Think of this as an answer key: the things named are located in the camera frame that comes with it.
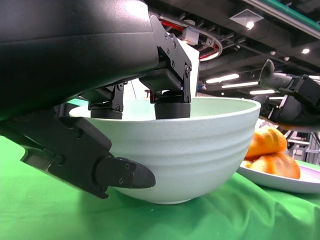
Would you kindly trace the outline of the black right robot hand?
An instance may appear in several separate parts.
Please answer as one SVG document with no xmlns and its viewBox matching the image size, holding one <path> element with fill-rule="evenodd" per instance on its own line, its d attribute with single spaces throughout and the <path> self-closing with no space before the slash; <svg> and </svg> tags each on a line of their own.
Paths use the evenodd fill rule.
<svg viewBox="0 0 320 240">
<path fill-rule="evenodd" d="M 259 76 L 258 85 L 284 95 L 279 107 L 271 104 L 271 97 L 256 95 L 252 99 L 261 104 L 259 117 L 282 129 L 313 133 L 320 131 L 320 83 L 307 75 L 275 72 L 268 59 Z"/>
</svg>

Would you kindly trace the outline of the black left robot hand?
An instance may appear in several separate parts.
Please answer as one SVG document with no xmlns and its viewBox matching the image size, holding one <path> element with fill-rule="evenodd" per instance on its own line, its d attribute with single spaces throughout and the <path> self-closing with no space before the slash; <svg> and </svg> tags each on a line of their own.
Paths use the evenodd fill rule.
<svg viewBox="0 0 320 240">
<path fill-rule="evenodd" d="M 156 178 L 60 106 L 81 96 L 92 117 L 119 120 L 124 83 L 138 78 L 157 119 L 188 118 L 191 71 L 142 0 L 0 3 L 0 134 L 25 149 L 25 164 L 101 199 L 108 187 L 147 189 Z"/>
</svg>

